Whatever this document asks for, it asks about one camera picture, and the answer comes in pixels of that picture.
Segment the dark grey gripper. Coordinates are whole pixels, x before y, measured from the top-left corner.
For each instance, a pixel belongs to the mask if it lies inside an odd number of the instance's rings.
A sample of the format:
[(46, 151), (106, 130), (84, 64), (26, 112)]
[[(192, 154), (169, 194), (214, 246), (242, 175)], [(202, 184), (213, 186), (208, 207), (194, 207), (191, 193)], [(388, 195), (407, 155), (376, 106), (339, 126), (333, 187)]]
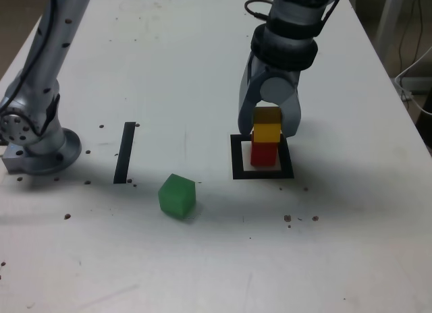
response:
[(301, 120), (298, 100), (300, 72), (266, 67), (250, 53), (239, 90), (238, 129), (249, 134), (253, 127), (254, 108), (259, 101), (276, 104), (281, 110), (281, 130), (285, 137), (296, 135)]

